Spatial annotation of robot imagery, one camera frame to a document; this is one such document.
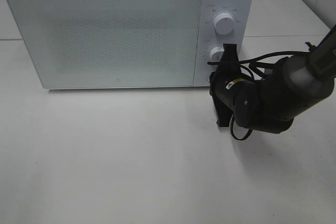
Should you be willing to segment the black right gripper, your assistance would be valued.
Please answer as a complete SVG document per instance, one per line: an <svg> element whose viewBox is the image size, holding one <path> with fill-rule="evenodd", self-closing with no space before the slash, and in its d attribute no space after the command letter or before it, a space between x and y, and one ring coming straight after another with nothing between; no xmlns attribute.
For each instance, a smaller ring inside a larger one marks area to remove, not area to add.
<svg viewBox="0 0 336 224"><path fill-rule="evenodd" d="M213 99L219 127L229 127L233 116L232 103L252 103L252 74L242 72L237 45L223 44L220 62L209 62L215 67L210 76L210 95Z"/></svg>

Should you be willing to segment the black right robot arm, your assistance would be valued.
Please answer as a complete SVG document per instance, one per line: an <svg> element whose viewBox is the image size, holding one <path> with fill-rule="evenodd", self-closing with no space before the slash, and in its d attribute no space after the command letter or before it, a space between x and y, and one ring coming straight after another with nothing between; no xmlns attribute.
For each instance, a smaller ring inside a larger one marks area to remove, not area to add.
<svg viewBox="0 0 336 224"><path fill-rule="evenodd" d="M332 94L335 29L308 51L278 51L243 61L235 44L224 44L213 65L209 93L217 125L279 134L297 115Z"/></svg>

